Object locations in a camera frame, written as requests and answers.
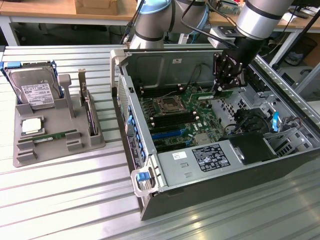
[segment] slotted aluminum surface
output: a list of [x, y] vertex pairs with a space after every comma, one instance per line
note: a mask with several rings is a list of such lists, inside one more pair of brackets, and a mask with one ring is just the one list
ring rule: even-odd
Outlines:
[[79, 90], [87, 70], [106, 147], [12, 166], [15, 95], [0, 77], [0, 239], [306, 240], [320, 237], [320, 161], [285, 178], [140, 221], [111, 101], [109, 52], [116, 45], [7, 47], [3, 61], [55, 60]]

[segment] sticker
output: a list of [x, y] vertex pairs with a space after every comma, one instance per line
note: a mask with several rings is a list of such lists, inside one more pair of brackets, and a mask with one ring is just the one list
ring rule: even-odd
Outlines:
[[180, 64], [180, 63], [182, 63], [182, 58], [173, 59], [172, 63], [173, 64]]
[[172, 153], [172, 156], [174, 160], [179, 160], [179, 159], [185, 159], [187, 157], [187, 154], [185, 151], [181, 151], [181, 152]]
[[131, 156], [132, 156], [132, 159], [133, 159], [133, 163], [135, 165], [135, 169], [141, 169], [143, 167], [143, 163], [140, 160], [140, 157], [139, 157], [139, 154], [138, 154], [135, 137], [128, 136], [127, 139], [128, 139], [129, 147], [130, 147], [130, 150], [131, 150]]
[[192, 152], [203, 172], [231, 165], [219, 144], [192, 149]]
[[22, 90], [31, 106], [54, 103], [48, 83], [22, 86]]
[[48, 142], [52, 141], [54, 138], [53, 137], [47, 137], [39, 140], [34, 140], [33, 143], [38, 144], [38, 143], [43, 143], [43, 142]]

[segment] hard drive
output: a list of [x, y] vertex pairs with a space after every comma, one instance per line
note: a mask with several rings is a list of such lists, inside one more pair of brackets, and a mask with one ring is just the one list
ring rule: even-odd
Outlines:
[[10, 82], [19, 104], [46, 109], [55, 106], [54, 99], [63, 97], [54, 61], [40, 63], [1, 62], [0, 70]]

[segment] blue cable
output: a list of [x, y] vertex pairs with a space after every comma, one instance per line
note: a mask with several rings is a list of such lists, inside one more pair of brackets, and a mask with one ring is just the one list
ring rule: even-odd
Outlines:
[[195, 41], [195, 39], [196, 39], [196, 35], [194, 34], [194, 35], [193, 35], [193, 38], [192, 38], [192, 41], [191, 41], [191, 43], [190, 43], [190, 44], [193, 44], [193, 43], [194, 43], [194, 41]]

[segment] cpu socket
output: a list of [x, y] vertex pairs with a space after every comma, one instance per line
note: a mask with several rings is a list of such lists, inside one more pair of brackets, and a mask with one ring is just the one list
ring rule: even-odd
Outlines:
[[186, 109], [178, 96], [162, 96], [156, 99], [162, 114], [184, 112]]

